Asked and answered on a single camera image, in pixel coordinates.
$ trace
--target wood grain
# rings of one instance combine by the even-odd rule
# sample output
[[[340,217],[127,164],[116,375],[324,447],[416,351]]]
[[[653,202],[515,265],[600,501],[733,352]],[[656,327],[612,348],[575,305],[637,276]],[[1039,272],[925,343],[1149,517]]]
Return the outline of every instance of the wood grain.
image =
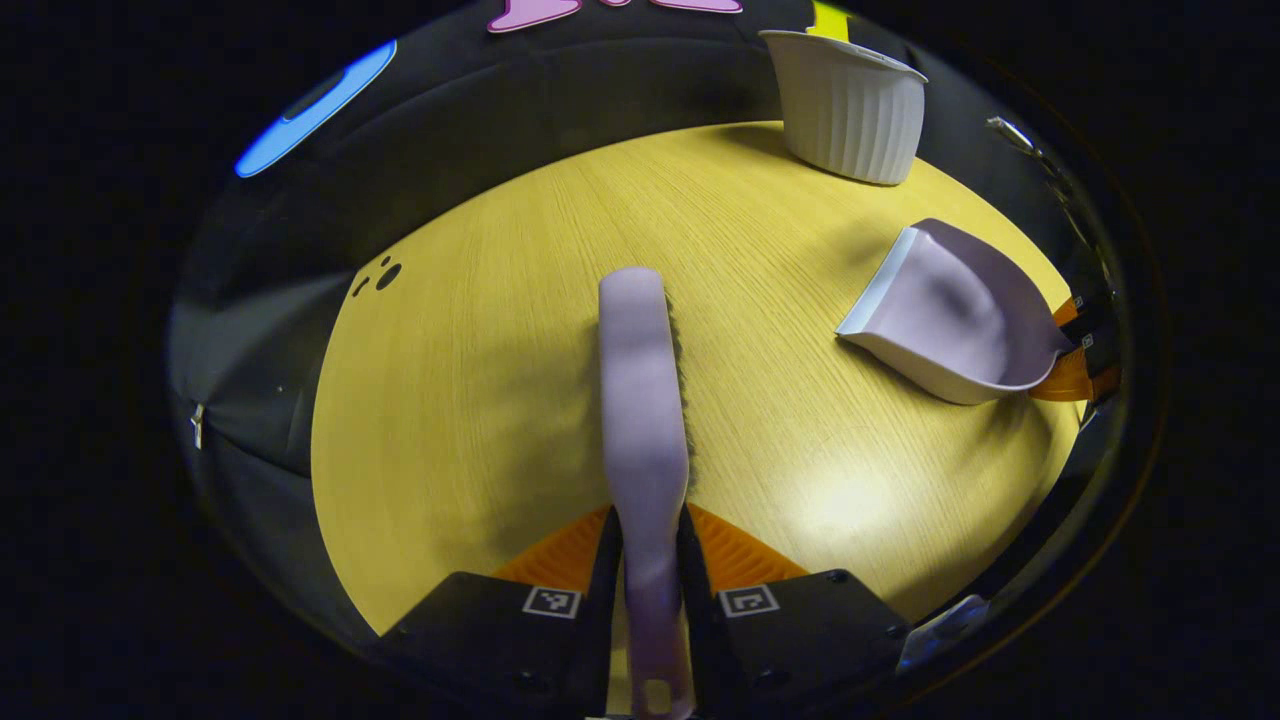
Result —
[[[927,217],[1009,255],[1051,307],[1068,297],[946,174],[916,160],[897,187],[852,182],[790,156],[781,123],[577,155],[398,242],[384,290],[372,259],[312,428],[320,525],[361,614],[385,632],[448,573],[492,573],[608,502],[596,283],[626,265],[659,270],[673,305],[691,498],[809,570],[849,569],[910,619],[934,609],[1052,487],[1078,414],[1025,396],[948,405],[835,340],[899,231]]]

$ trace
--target yellow tabletop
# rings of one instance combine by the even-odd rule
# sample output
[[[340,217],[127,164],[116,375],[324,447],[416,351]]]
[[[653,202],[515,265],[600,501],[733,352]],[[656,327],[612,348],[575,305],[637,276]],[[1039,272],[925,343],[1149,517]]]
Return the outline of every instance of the yellow tabletop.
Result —
[[[576,155],[372,259],[329,341],[311,445],[356,607],[383,633],[451,571],[493,573],[608,502],[596,283],[648,265],[682,345],[690,500],[810,571],[849,569],[911,620],[933,610],[1034,511],[1079,416],[1025,395],[950,405],[836,341],[899,232],[928,217],[1005,252],[1047,305],[1069,296],[959,182],[922,160],[897,187],[828,174],[787,154],[781,123]]]

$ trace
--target brush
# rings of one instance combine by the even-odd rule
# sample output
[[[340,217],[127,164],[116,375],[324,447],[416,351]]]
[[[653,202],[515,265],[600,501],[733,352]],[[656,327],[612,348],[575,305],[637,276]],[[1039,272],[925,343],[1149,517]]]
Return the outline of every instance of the brush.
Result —
[[[676,529],[689,487],[680,378],[662,275],[625,268],[600,281],[604,471],[622,524],[631,712],[692,714],[680,623]]]

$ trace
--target wooden table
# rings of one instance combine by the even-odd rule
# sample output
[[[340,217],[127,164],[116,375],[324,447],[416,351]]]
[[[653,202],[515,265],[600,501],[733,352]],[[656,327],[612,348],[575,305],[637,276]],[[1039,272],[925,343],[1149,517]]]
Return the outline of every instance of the wooden table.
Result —
[[[1009,255],[1050,306],[1068,297],[946,174],[916,160],[891,188],[832,176],[787,154],[781,123],[568,158],[372,259],[329,342],[311,451],[356,607],[383,633],[451,571],[492,573],[608,502],[596,283],[648,265],[684,347],[690,500],[812,571],[849,569],[909,619],[933,610],[1034,511],[1079,415],[1025,396],[948,405],[836,341],[899,231],[927,217]],[[626,711],[622,657],[611,711]]]

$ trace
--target white container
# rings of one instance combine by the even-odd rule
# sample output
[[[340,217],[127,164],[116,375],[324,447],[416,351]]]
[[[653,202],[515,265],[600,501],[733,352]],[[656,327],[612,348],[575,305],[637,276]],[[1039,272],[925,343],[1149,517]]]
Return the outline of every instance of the white container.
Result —
[[[787,149],[824,170],[878,184],[906,179],[924,126],[924,83],[909,65],[829,37],[765,29]]]

